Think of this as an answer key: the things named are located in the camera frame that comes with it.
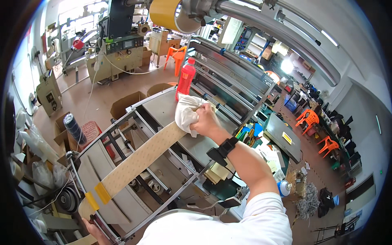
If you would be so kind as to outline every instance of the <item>red machine part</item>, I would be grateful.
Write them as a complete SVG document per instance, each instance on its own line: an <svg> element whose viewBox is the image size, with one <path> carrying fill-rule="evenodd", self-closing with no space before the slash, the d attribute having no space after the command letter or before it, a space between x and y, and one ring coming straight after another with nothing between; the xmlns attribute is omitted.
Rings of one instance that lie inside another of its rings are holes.
<svg viewBox="0 0 392 245"><path fill-rule="evenodd" d="M75 49L82 49L83 46L84 46L84 43L82 42L81 39L75 39L75 41L73 42L72 46L73 46Z"/></svg>

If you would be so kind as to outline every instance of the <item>orange plastic chair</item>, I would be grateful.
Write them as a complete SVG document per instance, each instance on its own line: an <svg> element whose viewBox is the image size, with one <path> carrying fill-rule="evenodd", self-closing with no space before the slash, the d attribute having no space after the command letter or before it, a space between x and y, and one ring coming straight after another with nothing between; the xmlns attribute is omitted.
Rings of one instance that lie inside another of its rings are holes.
<svg viewBox="0 0 392 245"><path fill-rule="evenodd" d="M321 154L321 152L323 152L326 149L328 149L328 152L323 156L323 158L326 157L328 155L328 153L331 152L333 149L339 149L338 143L336 143L335 141L331 140L331 138L329 136L325 137L322 141L320 141L317 144L320 144L321 142L325 142L325 145L319 151L319 154Z"/></svg>
<svg viewBox="0 0 392 245"><path fill-rule="evenodd" d="M314 124L319 123L319 118L317 116L317 114L312 111L312 110L305 110L297 119L296 121L298 121L297 124L295 125L296 127L298 127L299 124L303 123L304 121L308 124L308 127L306 128L306 130L303 132L302 135L304 135L309 129L311 129L313 127Z"/></svg>
<svg viewBox="0 0 392 245"><path fill-rule="evenodd" d="M176 63L176 69L174 71L174 74L176 76L178 76L180 73L181 64L182 64L182 61L184 60L186 51L187 51L186 46L182 47L180 49L175 49L173 47L170 47L169 51L167 52L166 63L165 63L165 67L163 69L164 70L166 69L167 61L169 60L170 56L173 56L173 59L175 60L175 63Z"/></svg>

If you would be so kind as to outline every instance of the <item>display screen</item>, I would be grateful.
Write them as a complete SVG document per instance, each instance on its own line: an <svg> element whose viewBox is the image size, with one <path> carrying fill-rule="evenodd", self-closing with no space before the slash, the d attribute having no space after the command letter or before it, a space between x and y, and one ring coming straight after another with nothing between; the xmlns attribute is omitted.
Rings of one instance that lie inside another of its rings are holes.
<svg viewBox="0 0 392 245"><path fill-rule="evenodd" d="M245 33L244 38L245 38L245 39L249 39L251 34L252 34L251 31L247 31L247 32Z"/></svg>
<svg viewBox="0 0 392 245"><path fill-rule="evenodd" d="M124 49L133 47L133 40L125 41L124 42Z"/></svg>

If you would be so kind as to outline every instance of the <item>bottle cap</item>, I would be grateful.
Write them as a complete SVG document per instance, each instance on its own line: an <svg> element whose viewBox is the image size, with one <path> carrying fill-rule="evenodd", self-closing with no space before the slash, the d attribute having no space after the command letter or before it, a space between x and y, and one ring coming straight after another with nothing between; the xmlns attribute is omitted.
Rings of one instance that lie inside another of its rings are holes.
<svg viewBox="0 0 392 245"><path fill-rule="evenodd" d="M195 59L194 58L188 58L188 64L190 64L190 65L195 64Z"/></svg>

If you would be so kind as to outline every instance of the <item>white t-shirt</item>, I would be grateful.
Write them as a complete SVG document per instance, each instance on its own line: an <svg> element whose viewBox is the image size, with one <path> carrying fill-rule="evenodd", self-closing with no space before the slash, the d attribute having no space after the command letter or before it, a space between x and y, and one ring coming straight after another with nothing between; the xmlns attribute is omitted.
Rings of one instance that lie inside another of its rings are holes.
<svg viewBox="0 0 392 245"><path fill-rule="evenodd" d="M211 216L177 212L153 221L138 245L289 245L292 233L281 197L261 193L246 205L239 223L223 223Z"/></svg>

